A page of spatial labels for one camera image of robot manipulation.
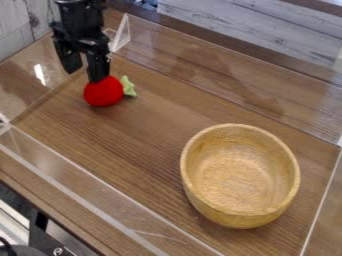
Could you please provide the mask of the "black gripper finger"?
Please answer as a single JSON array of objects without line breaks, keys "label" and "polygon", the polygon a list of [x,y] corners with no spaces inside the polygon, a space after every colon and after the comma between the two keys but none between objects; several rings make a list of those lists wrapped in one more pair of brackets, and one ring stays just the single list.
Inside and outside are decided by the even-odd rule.
[{"label": "black gripper finger", "polygon": [[88,47],[85,50],[87,73],[91,83],[100,82],[109,75],[108,50],[97,47]]},{"label": "black gripper finger", "polygon": [[68,74],[72,74],[83,67],[80,53],[72,45],[61,39],[53,38],[53,45],[63,68]]}]

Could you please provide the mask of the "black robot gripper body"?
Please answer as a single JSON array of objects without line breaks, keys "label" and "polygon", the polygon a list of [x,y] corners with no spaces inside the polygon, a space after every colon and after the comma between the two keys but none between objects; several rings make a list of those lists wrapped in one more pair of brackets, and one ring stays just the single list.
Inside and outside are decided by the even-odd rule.
[{"label": "black robot gripper body", "polygon": [[52,21],[53,43],[57,50],[108,49],[103,33],[105,0],[53,0],[60,20]]}]

